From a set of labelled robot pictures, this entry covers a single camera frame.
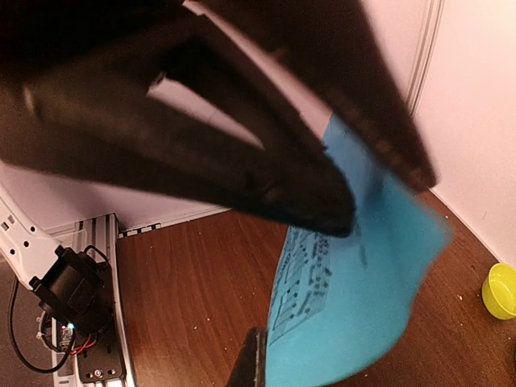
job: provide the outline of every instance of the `blue paper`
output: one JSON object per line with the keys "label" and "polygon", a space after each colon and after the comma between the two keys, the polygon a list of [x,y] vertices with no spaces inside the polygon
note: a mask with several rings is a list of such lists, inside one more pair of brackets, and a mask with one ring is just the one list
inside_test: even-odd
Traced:
{"label": "blue paper", "polygon": [[335,116],[324,142],[355,196],[356,225],[344,239],[289,229],[268,318],[268,387],[326,385],[383,356],[450,239]]}

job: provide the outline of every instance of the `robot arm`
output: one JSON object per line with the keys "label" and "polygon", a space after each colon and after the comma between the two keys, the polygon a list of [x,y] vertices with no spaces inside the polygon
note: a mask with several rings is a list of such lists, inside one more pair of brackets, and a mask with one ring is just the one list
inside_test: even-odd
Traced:
{"label": "robot arm", "polygon": [[98,275],[107,262],[97,264],[84,252],[63,248],[41,230],[0,185],[0,252],[18,281],[41,301],[40,307],[63,325],[78,332],[104,331],[112,308],[99,296],[103,282]]}
{"label": "robot arm", "polygon": [[0,184],[0,252],[29,290],[33,278],[43,278],[57,261],[59,242],[39,228]]}
{"label": "robot arm", "polygon": [[[322,143],[235,42],[182,3],[9,2],[0,14],[0,158],[348,235],[355,203]],[[435,183],[360,0],[203,3],[297,75],[407,185]],[[262,146],[147,98],[164,77]]]}

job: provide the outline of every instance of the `black cable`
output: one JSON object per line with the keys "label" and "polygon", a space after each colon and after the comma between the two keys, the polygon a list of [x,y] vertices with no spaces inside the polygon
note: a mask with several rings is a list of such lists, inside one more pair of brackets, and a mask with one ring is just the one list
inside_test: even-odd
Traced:
{"label": "black cable", "polygon": [[50,351],[54,351],[55,353],[63,353],[59,350],[58,347],[52,344],[46,336],[41,336],[41,340],[44,342],[45,347],[47,347]]}
{"label": "black cable", "polygon": [[98,250],[93,244],[89,245],[87,248],[84,249],[84,253],[87,254],[88,250],[94,250],[97,254],[99,254],[105,262],[109,263],[109,260],[107,259],[106,254]]}
{"label": "black cable", "polygon": [[70,356],[70,352],[72,351],[73,344],[75,343],[75,331],[72,333],[72,339],[70,340],[70,344],[68,348],[66,348],[65,354],[63,355],[63,358],[61,361],[56,365],[56,367],[49,368],[49,369],[43,369],[43,368],[37,368],[23,357],[22,352],[18,348],[18,344],[16,343],[15,338],[15,329],[13,327],[13,314],[15,312],[15,302],[16,302],[16,295],[18,294],[18,287],[19,287],[19,281],[18,278],[15,278],[15,284],[13,285],[12,293],[10,294],[10,301],[9,301],[9,319],[7,322],[7,326],[9,327],[9,339],[10,343],[13,346],[13,349],[15,350],[16,356],[20,359],[20,361],[25,365],[27,368],[29,368],[31,371],[37,372],[37,373],[54,373],[57,372],[65,365],[66,360],[68,360]]}

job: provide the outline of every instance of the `yellow bowl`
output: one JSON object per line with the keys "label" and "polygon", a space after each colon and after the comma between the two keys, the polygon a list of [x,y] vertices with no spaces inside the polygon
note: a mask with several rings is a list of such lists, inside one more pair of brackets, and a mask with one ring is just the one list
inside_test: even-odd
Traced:
{"label": "yellow bowl", "polygon": [[482,285],[484,305],[494,317],[516,317],[516,270],[508,264],[495,264]]}

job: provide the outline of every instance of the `wooden desk surface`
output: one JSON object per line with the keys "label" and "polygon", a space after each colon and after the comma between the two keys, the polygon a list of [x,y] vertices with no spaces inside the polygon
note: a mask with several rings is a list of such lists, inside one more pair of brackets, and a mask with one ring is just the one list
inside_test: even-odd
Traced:
{"label": "wooden desk surface", "polygon": [[[511,386],[516,321],[485,310],[495,259],[430,194],[456,237],[429,272],[406,333],[383,359],[337,384]],[[250,327],[265,326],[286,227],[227,212],[121,239],[127,338],[139,387],[222,386]]]}

